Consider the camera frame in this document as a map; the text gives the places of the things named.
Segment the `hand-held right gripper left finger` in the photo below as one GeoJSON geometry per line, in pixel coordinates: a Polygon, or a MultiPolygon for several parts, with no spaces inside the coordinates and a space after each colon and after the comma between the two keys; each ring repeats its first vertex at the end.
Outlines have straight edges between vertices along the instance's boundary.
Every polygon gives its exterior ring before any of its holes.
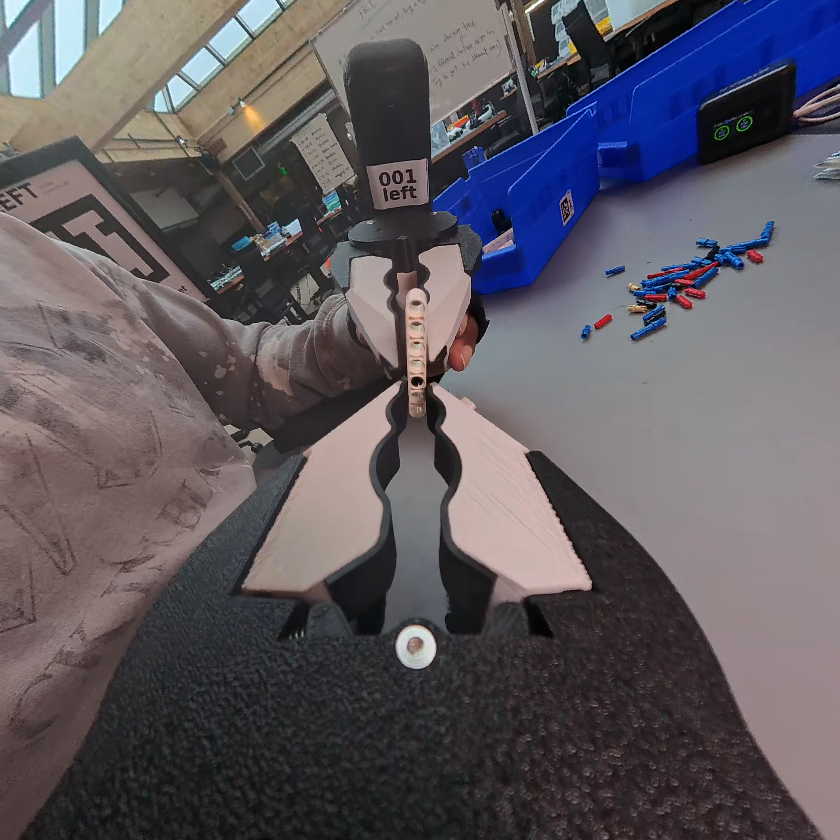
{"type": "Polygon", "coordinates": [[[336,605],[359,634],[379,634],[396,571],[392,506],[403,384],[390,385],[302,455],[241,591],[336,605]]]}

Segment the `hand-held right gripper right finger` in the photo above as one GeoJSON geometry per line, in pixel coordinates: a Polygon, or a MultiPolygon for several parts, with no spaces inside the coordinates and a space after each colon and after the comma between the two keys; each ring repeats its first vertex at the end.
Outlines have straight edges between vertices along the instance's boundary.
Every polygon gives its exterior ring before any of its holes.
{"type": "Polygon", "coordinates": [[[450,632],[481,632],[501,604],[590,592],[592,578],[524,444],[441,385],[429,391],[450,632]]]}

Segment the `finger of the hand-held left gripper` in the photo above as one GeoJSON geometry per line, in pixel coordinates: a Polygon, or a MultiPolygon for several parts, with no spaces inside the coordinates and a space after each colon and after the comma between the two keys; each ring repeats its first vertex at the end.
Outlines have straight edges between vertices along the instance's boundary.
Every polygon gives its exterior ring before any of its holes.
{"type": "Polygon", "coordinates": [[[350,261],[345,297],[357,333],[393,379],[403,378],[403,314],[396,301],[391,259],[366,255],[350,261]]]}
{"type": "Polygon", "coordinates": [[[469,347],[470,334],[460,332],[469,320],[470,278],[466,274],[460,247],[438,245],[422,253],[428,277],[423,289],[427,296],[424,314],[427,376],[438,377],[450,366],[453,344],[469,347]]]}

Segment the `white brick beam with holes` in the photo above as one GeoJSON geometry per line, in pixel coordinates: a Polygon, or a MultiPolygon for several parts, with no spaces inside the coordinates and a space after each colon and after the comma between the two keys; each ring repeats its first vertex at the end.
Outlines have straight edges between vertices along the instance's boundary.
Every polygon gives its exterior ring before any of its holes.
{"type": "Polygon", "coordinates": [[[405,355],[408,412],[413,418],[426,414],[427,389],[427,298],[420,288],[406,293],[405,316],[405,355]]]}

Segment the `pile of small brick pins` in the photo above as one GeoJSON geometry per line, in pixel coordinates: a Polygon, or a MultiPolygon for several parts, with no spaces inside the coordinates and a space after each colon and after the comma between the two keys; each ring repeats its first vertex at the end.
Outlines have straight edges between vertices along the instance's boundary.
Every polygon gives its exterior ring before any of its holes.
{"type": "Polygon", "coordinates": [[[638,283],[629,283],[627,292],[633,300],[626,306],[628,315],[637,319],[630,334],[633,343],[663,331],[672,312],[689,312],[698,301],[707,298],[708,287],[723,271],[743,273],[747,266],[761,266],[763,252],[774,236],[775,221],[767,221],[754,238],[723,245],[714,238],[698,238],[696,246],[704,253],[690,260],[648,274],[638,283]]]}

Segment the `person's left forearm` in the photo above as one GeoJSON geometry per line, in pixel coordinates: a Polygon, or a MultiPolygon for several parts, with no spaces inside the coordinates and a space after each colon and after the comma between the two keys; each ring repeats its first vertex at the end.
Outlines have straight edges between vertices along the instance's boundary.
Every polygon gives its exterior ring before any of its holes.
{"type": "Polygon", "coordinates": [[[300,443],[317,439],[392,385],[363,345],[350,307],[330,296],[298,325],[222,318],[196,299],[94,255],[90,270],[183,368],[217,418],[300,443]]]}

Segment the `grey desk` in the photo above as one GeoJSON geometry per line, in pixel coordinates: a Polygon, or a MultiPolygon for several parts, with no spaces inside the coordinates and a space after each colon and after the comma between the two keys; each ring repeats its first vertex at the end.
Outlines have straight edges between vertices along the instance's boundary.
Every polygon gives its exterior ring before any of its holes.
{"type": "Polygon", "coordinates": [[[542,451],[643,544],[686,599],[760,747],[838,838],[836,133],[599,192],[535,283],[485,298],[451,390],[542,451]],[[662,266],[758,236],[641,343],[627,314],[662,266]]]}

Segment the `person's left hand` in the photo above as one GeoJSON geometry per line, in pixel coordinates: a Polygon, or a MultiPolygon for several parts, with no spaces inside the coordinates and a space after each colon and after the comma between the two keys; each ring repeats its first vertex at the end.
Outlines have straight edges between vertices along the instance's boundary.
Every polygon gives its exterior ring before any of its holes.
{"type": "Polygon", "coordinates": [[[468,308],[461,319],[451,346],[448,349],[443,372],[462,372],[471,361],[477,344],[484,338],[489,322],[482,308],[468,308]]]}

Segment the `whiteboard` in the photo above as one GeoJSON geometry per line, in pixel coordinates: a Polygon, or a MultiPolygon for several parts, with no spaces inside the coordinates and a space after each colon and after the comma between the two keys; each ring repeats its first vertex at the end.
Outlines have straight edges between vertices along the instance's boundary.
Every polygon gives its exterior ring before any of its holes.
{"type": "Polygon", "coordinates": [[[492,1],[359,1],[320,29],[311,47],[348,111],[343,66],[350,50],[372,41],[411,39],[427,60],[435,125],[509,77],[506,33],[492,1]]]}

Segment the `paper flip chart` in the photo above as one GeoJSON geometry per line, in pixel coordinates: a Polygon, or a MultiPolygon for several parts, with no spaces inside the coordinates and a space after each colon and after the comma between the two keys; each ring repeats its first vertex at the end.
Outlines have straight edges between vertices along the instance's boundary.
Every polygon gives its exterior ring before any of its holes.
{"type": "Polygon", "coordinates": [[[291,135],[290,141],[318,182],[322,194],[354,177],[354,168],[323,112],[291,135]]]}

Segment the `open blue plastic bin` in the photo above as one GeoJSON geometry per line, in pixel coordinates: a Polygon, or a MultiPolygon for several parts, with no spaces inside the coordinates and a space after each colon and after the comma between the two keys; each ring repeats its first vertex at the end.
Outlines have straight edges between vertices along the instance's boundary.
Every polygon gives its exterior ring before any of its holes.
{"type": "Polygon", "coordinates": [[[473,168],[434,199],[488,247],[511,221],[512,245],[488,251],[472,277],[482,296],[534,283],[600,188],[595,107],[585,107],[473,168]]]}

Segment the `person's torso in grey sweatshirt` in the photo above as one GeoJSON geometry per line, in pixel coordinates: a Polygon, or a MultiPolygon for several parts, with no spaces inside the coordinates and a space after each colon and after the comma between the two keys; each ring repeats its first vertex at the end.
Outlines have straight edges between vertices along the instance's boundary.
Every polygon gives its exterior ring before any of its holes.
{"type": "Polygon", "coordinates": [[[2,214],[2,838],[74,760],[151,603],[254,488],[257,332],[2,214]]]}

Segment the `long blue plastic bin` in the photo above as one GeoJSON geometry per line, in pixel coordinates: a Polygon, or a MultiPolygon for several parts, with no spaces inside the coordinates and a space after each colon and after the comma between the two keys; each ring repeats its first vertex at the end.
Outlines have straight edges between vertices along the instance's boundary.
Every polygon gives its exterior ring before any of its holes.
{"type": "Polygon", "coordinates": [[[602,177],[644,182],[697,153],[696,113],[720,89],[795,63],[795,98],[838,79],[839,2],[733,2],[572,103],[595,117],[602,177]]]}

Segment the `black framed marker board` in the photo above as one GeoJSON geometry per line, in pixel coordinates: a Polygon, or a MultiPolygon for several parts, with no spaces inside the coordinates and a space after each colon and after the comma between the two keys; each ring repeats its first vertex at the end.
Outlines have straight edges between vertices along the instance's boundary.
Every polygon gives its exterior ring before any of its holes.
{"type": "Polygon", "coordinates": [[[3,155],[1,209],[53,239],[108,257],[138,278],[199,301],[216,296],[76,136],[3,155]]]}

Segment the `black power bank with display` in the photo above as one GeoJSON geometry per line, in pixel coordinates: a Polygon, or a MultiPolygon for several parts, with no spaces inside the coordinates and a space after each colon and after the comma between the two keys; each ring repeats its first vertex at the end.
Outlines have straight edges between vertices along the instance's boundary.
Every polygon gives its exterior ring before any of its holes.
{"type": "Polygon", "coordinates": [[[705,98],[696,111],[697,161],[708,165],[788,133],[796,63],[781,60],[705,98]]]}

